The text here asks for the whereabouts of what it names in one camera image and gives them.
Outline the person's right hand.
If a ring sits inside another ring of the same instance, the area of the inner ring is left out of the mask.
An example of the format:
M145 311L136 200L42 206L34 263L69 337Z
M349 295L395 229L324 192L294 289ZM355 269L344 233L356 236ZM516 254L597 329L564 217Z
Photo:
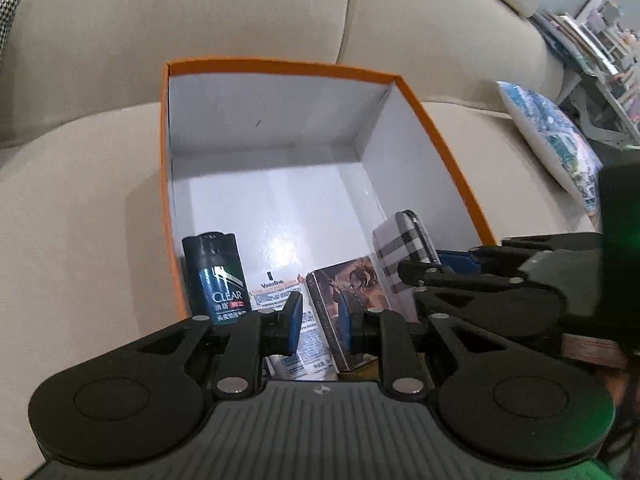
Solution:
M589 367L603 380L620 408L630 382L628 360L614 341L587 336L564 334L562 356Z

